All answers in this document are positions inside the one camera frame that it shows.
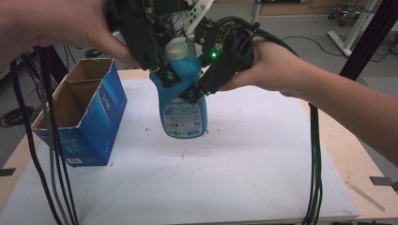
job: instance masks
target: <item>black pole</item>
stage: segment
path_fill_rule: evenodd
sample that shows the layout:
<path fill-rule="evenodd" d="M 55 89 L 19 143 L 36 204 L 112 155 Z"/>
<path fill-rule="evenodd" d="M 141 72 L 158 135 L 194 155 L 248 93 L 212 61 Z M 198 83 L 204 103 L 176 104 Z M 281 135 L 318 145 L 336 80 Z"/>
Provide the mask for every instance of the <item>black pole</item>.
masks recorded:
<path fill-rule="evenodd" d="M 398 1 L 384 0 L 349 56 L 340 75 L 356 80 L 398 19 Z"/>

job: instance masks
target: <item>bottle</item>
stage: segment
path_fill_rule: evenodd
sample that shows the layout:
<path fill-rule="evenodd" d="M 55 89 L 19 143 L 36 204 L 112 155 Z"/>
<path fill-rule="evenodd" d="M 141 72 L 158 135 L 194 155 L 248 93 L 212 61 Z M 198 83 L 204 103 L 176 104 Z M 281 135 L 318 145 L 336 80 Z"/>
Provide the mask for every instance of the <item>bottle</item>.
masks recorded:
<path fill-rule="evenodd" d="M 149 74 L 149 79 L 158 89 L 159 111 L 164 132 L 178 139 L 200 137 L 207 130 L 205 97 L 201 97 L 196 104 L 191 105 L 178 96 L 199 80 L 201 63 L 188 52 L 183 37 L 176 37 L 166 45 L 165 60 L 170 63 L 182 82 L 165 88 L 154 73 Z"/>

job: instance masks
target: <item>bottle label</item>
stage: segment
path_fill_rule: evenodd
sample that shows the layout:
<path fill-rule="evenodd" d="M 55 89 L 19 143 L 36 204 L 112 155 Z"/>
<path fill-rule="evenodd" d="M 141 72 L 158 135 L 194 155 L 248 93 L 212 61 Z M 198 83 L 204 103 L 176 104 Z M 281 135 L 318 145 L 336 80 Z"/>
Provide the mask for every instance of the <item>bottle label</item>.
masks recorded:
<path fill-rule="evenodd" d="M 191 105 L 176 98 L 166 106 L 163 122 L 167 133 L 176 137 L 191 137 L 202 133 L 202 116 L 199 105 Z"/>

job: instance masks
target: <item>human hand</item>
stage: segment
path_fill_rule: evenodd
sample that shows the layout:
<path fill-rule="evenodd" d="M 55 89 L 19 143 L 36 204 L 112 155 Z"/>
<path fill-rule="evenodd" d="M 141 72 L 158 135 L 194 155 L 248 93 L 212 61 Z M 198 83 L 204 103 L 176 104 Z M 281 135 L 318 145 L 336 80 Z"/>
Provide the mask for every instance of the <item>human hand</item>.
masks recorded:
<path fill-rule="evenodd" d="M 285 96 L 293 96 L 291 88 L 302 63 L 303 61 L 286 48 L 262 37 L 255 37 L 252 67 L 237 73 L 220 91 L 255 85 L 269 91 L 280 91 Z"/>
<path fill-rule="evenodd" d="M 89 47 L 107 52 L 124 64 L 140 67 L 126 45 L 108 29 L 105 19 L 107 0 L 13 0 L 9 1 L 18 26 L 20 49 L 59 43 L 72 47 Z"/>

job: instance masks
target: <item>open box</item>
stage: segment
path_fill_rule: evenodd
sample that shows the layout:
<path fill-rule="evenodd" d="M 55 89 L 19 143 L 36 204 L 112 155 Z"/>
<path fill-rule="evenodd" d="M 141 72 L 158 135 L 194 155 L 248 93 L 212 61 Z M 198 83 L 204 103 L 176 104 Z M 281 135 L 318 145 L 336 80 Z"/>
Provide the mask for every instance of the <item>open box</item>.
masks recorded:
<path fill-rule="evenodd" d="M 70 166 L 106 165 L 127 99 L 112 59 L 79 61 L 53 94 L 61 146 Z M 33 131 L 49 144 L 43 112 Z"/>

